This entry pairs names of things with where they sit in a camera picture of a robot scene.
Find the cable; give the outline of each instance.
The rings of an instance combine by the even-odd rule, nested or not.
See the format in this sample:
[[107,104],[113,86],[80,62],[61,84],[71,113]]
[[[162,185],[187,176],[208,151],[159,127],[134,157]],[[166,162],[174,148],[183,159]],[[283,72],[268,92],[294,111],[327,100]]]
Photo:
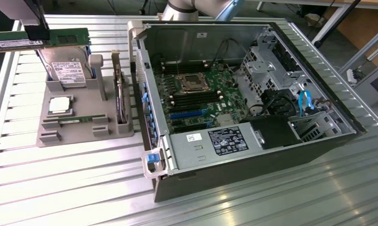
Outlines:
[[158,5],[156,5],[156,0],[154,0],[154,4],[155,4],[156,11],[160,13],[160,10],[159,10]]
[[242,49],[243,49],[243,51],[244,51],[244,54],[247,54],[246,48],[239,44],[239,42],[238,42],[234,38],[223,39],[222,42],[220,42],[220,44],[219,44],[218,51],[216,51],[215,57],[214,57],[214,59],[212,59],[212,61],[211,61],[210,67],[214,65],[214,63],[215,63],[215,61],[216,61],[216,59],[218,59],[219,51],[220,51],[220,49],[222,49],[224,43],[226,43],[226,45],[227,45],[227,49],[226,49],[226,52],[224,52],[222,58],[226,56],[227,50],[228,50],[228,41],[232,41],[234,43],[236,43],[236,45],[238,45],[239,47],[242,47]]
[[290,7],[290,5],[288,4],[284,4],[286,6],[287,6],[287,8],[290,9],[290,11],[292,11],[294,12],[294,14],[298,14],[298,12],[296,11],[294,11],[292,9],[291,9],[291,7]]
[[[329,9],[330,9],[330,7],[334,5],[334,2],[335,2],[335,0],[333,0],[333,2],[331,2],[331,4],[330,4],[329,8],[326,9],[325,13],[323,13],[322,16],[321,16],[321,19],[325,17],[326,13],[329,12]],[[316,24],[319,23],[321,19],[319,19],[319,20],[314,23],[314,25],[311,26],[310,31],[308,31],[308,34],[307,34],[307,36],[306,36],[307,38],[308,38],[310,34],[312,33],[312,28],[316,26]]]
[[286,96],[276,96],[276,97],[268,102],[267,106],[263,108],[263,110],[262,110],[262,112],[260,112],[259,114],[260,114],[260,115],[264,114],[267,108],[268,108],[270,105],[274,103],[274,101],[276,101],[276,99],[284,99],[284,100],[290,103],[295,115],[298,115],[296,106],[295,106],[294,102],[291,101],[291,99],[288,99]]
[[151,16],[151,2],[152,1],[150,1],[150,6],[148,6],[148,15]]
[[108,0],[108,5],[111,6],[111,9],[112,9],[115,15],[117,16],[117,12],[116,12],[115,7],[113,7],[113,5],[112,5],[112,3],[111,3],[111,0]]
[[288,99],[286,96],[279,96],[279,97],[280,97],[282,99],[284,99],[284,100],[290,103],[291,108],[292,108],[292,110],[294,110],[294,113],[295,113],[295,115],[298,115],[296,106],[295,106],[294,102],[291,101],[291,99]]

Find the white label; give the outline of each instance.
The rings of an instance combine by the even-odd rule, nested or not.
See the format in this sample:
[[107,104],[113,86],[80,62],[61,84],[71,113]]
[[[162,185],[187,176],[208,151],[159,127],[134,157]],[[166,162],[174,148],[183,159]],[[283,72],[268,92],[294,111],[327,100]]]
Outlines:
[[188,142],[192,142],[192,141],[196,141],[196,140],[202,140],[202,134],[200,133],[195,133],[195,134],[190,134],[187,135],[187,141]]
[[198,38],[207,38],[207,33],[198,33],[198,34],[196,34],[196,37],[198,37]]
[[16,47],[16,46],[36,46],[43,45],[43,41],[31,41],[29,39],[21,39],[21,40],[8,40],[8,41],[0,41],[0,47]]
[[71,124],[71,123],[79,123],[80,120],[68,120],[68,121],[60,121],[59,124]]
[[85,77],[80,62],[53,62],[52,65],[60,83],[85,82]]

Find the aluminum slotted table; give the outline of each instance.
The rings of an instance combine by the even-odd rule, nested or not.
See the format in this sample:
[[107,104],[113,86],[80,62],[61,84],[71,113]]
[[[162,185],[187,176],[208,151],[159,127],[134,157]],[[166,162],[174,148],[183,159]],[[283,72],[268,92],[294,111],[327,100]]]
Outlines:
[[[112,49],[121,50],[130,74],[127,22],[152,19],[47,16],[51,28],[89,29],[92,53],[105,59],[104,76],[112,75]],[[154,203],[152,182],[143,177],[136,109],[134,137],[35,147],[45,72],[33,51],[7,53],[0,73],[0,225],[378,225],[378,117],[294,24],[276,18],[236,20],[280,26],[369,133],[308,164]],[[16,22],[13,30],[20,29]]]

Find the table leg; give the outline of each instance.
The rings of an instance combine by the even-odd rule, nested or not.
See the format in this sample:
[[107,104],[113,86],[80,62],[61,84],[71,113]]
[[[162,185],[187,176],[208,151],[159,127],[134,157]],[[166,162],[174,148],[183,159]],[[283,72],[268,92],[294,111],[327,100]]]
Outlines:
[[341,18],[341,16],[346,13],[346,10],[347,10],[349,7],[350,7],[350,5],[346,5],[346,6],[342,6],[337,9],[337,11],[334,12],[333,16],[330,17],[327,23],[325,24],[319,33],[316,34],[315,38],[312,39],[312,44],[322,39],[322,37],[325,36],[325,34],[330,30],[330,28],[334,26],[334,24],[338,21],[338,19]]
[[[366,43],[365,47],[359,50],[359,52],[353,56],[353,58],[347,61],[347,63],[343,65],[341,70],[338,71],[341,74],[343,74],[349,69],[354,69],[355,62],[365,58],[365,54],[371,50],[371,48],[378,44],[378,34],[373,37],[373,39]],[[378,49],[375,50],[374,54],[369,56],[371,59],[373,56],[378,53]]]

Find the blue latch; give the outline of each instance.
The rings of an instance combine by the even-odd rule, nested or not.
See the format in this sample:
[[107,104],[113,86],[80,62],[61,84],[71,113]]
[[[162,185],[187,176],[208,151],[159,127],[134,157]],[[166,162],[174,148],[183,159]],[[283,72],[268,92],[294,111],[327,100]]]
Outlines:
[[162,159],[160,159],[160,156],[159,154],[148,154],[147,155],[147,163],[156,163],[159,162]]
[[312,105],[312,95],[310,94],[308,90],[303,90],[299,94],[299,111],[300,111],[300,117],[303,114],[303,95],[306,95],[306,107],[310,107],[310,109],[314,110]]
[[148,93],[146,92],[143,98],[140,99],[142,102],[148,102]]

